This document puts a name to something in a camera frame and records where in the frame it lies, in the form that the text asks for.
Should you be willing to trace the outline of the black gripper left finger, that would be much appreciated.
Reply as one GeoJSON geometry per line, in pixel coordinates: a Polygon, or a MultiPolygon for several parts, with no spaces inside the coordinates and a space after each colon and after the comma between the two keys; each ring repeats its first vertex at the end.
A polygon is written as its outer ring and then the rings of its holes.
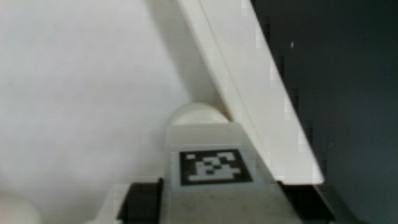
{"type": "Polygon", "coordinates": [[[159,224],[163,179],[111,186],[86,224],[159,224]]]}

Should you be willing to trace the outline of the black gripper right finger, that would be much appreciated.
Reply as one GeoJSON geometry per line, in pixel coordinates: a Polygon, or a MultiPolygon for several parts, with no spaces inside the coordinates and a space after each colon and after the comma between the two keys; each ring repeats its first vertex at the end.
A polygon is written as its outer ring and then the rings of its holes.
{"type": "Polygon", "coordinates": [[[333,187],[278,184],[303,224],[358,224],[333,187]]]}

